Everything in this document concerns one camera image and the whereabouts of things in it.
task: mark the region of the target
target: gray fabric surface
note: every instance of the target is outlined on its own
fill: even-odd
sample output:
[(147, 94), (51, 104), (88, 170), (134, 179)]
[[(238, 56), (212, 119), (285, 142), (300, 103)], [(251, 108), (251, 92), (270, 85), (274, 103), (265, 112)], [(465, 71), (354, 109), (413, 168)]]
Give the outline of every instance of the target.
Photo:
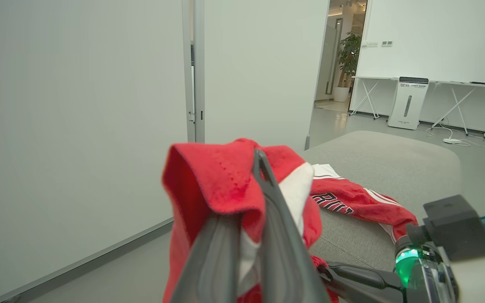
[[(421, 222), (423, 204), (461, 192), (460, 160), (452, 151), (425, 142), (360, 130), (310, 148), (310, 164), (330, 164), (342, 177), (396, 199)], [(310, 253), (392, 270), (394, 245), (376, 223), (321, 210), (323, 232)]]

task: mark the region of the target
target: gray floor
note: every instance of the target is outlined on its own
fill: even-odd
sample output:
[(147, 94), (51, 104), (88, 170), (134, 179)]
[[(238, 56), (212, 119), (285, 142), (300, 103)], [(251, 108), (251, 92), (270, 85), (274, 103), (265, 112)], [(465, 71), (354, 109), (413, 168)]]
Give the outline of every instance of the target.
[[(427, 129), (430, 126), (421, 124), (419, 127)], [(461, 162), (463, 196), (473, 205), (479, 215), (485, 215), (485, 147), (446, 144), (442, 141), (443, 138), (450, 136), (450, 131), (446, 129), (434, 129), (432, 132), (435, 136), (428, 136), (428, 133), (422, 130), (389, 127), (384, 117), (374, 120), (370, 115), (348, 116), (347, 113), (314, 108), (310, 123), (310, 148), (356, 130), (371, 130), (412, 138), (452, 150), (458, 155)], [(465, 138), (465, 136), (455, 132), (453, 138)], [(478, 138), (469, 140), (485, 145), (485, 141)]]

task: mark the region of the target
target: gray ottoman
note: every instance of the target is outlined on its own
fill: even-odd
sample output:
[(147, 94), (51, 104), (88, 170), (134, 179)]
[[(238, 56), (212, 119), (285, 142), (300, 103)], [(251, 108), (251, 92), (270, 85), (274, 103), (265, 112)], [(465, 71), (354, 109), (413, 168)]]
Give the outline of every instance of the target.
[[(460, 160), (433, 144), (357, 131), (302, 153), (310, 164), (330, 164), (342, 177), (396, 199), (419, 222), (423, 204), (461, 192)], [(323, 232), (310, 248), (325, 260), (390, 271), (394, 245), (377, 224), (321, 210)]]

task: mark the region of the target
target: white plant pot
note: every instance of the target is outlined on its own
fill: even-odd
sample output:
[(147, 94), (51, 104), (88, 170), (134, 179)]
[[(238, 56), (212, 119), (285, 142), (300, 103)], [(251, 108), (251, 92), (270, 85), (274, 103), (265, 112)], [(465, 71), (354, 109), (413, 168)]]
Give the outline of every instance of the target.
[(336, 102), (346, 102), (349, 95), (349, 88), (334, 88), (333, 98)]

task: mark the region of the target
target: white appliance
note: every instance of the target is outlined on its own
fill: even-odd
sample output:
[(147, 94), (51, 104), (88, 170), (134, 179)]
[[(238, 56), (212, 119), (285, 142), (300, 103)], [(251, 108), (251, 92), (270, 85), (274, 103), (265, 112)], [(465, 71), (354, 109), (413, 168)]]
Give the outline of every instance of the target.
[(387, 120), (389, 126), (416, 129), (428, 85), (429, 81), (425, 78), (400, 77)]

